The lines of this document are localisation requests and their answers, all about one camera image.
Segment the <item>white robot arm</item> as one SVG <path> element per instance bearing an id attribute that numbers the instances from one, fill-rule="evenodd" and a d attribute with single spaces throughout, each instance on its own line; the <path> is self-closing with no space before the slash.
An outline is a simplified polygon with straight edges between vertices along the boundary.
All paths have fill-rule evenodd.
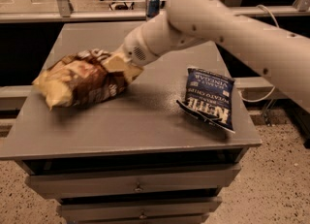
<path id="1" fill-rule="evenodd" d="M 120 50 L 139 66 L 214 42 L 310 112 L 310 39 L 248 16 L 219 0 L 167 0 L 163 13 L 131 31 Z"/>

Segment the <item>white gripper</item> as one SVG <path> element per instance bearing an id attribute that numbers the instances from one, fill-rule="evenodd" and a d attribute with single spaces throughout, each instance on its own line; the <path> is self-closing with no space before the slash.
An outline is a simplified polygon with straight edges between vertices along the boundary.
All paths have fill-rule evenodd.
<path id="1" fill-rule="evenodd" d="M 146 23 L 132 30 L 116 50 L 122 52 L 128 61 L 145 66 L 161 56 L 162 32 Z"/>

